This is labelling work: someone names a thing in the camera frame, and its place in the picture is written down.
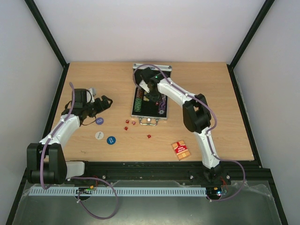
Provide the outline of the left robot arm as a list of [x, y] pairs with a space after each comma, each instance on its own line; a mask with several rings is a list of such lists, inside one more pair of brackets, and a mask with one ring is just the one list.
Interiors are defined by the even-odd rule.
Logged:
[[63, 184], [72, 177], [82, 176], [83, 161], [66, 161], [63, 150], [72, 134], [87, 118], [111, 107], [113, 100], [103, 95], [95, 98], [94, 89], [72, 89], [72, 99], [65, 105], [59, 122], [38, 143], [27, 147], [27, 180], [41, 186]]

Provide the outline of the aluminium poker case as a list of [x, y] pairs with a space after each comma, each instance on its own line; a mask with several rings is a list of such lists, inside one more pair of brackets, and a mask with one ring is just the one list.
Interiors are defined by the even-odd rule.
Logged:
[[136, 85], [132, 106], [132, 118], [137, 118], [140, 125], [156, 126], [160, 120], [166, 120], [168, 114], [168, 97], [158, 92], [147, 83], [170, 77], [171, 65], [133, 64], [133, 80]]

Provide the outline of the white dealer button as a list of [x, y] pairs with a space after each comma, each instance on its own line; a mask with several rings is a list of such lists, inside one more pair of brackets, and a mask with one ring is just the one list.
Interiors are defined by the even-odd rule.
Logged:
[[96, 133], [95, 133], [95, 138], [96, 138], [97, 140], [103, 139], [103, 138], [104, 138], [104, 133], [101, 132], [101, 131], [96, 132]]

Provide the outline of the blue round button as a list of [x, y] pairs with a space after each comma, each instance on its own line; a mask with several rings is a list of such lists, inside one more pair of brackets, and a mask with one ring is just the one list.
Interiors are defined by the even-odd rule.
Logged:
[[109, 145], [113, 145], [116, 143], [116, 138], [114, 136], [109, 136], [106, 140]]

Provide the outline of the purple round button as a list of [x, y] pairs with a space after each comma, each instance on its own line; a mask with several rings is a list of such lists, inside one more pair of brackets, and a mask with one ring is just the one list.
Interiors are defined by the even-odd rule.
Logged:
[[104, 123], [104, 119], [102, 117], [97, 117], [95, 123], [97, 125], [102, 125]]

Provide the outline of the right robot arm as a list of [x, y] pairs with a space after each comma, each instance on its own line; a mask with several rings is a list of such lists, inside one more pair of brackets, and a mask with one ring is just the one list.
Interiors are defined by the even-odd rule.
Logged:
[[195, 95], [178, 86], [156, 65], [141, 64], [133, 71], [137, 88], [147, 92], [146, 97], [156, 102], [162, 95], [173, 100], [182, 108], [183, 123], [192, 132], [202, 151], [203, 176], [208, 183], [216, 183], [221, 178], [221, 159], [215, 149], [211, 130], [211, 118], [215, 114], [208, 107], [204, 95]]

